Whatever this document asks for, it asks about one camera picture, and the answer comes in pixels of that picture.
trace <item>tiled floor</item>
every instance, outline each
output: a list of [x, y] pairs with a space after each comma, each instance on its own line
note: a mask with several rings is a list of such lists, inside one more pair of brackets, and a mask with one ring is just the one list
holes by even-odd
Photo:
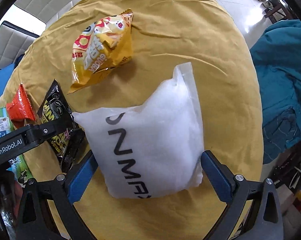
[[265, 8], [258, 0], [217, 0], [232, 16], [251, 48], [272, 23], [263, 17]]

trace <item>round table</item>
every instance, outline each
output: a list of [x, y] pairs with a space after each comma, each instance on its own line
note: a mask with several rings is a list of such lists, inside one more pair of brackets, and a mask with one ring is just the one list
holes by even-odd
[[[163, 80], [172, 77], [176, 65], [190, 61], [201, 104], [205, 149], [234, 174], [259, 180], [263, 137], [257, 76], [243, 36], [215, 0], [82, 0], [29, 47], [0, 106], [12, 100], [21, 82], [35, 111], [54, 79], [66, 94], [75, 39], [92, 22], [128, 8], [134, 12], [132, 61], [101, 83], [66, 95], [72, 110], [141, 105]], [[24, 156], [38, 181], [60, 173], [48, 143]], [[200, 240], [225, 204], [205, 175], [199, 187], [174, 195], [115, 199], [97, 170], [75, 207], [98, 239]], [[51, 209], [64, 231], [52, 204]]]

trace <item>metal screw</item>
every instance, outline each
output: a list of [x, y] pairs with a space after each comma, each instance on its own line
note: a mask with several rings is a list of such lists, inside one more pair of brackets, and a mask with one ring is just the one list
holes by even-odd
[[35, 179], [34, 178], [30, 178], [29, 180], [27, 180], [27, 183], [29, 185], [33, 184], [35, 182]]
[[65, 179], [65, 175], [64, 174], [59, 174], [59, 175], [57, 175], [56, 179], [58, 181], [62, 181], [63, 179]]
[[269, 185], [272, 185], [273, 181], [271, 179], [266, 179], [266, 183], [269, 184]]
[[238, 181], [243, 181], [244, 177], [242, 175], [238, 174], [235, 176], [235, 179], [237, 179]]

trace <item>white plastic bag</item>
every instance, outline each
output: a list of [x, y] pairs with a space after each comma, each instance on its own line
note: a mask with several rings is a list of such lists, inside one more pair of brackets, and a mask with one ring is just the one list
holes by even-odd
[[190, 62], [141, 106], [73, 113], [115, 198], [161, 197], [202, 180], [201, 108]]

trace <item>red snack bag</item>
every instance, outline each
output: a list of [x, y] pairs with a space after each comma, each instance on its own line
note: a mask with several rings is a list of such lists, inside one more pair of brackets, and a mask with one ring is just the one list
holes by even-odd
[[25, 119], [36, 121], [33, 108], [31, 107], [23, 84], [20, 84], [12, 102], [6, 105], [6, 110], [12, 121], [20, 122]]

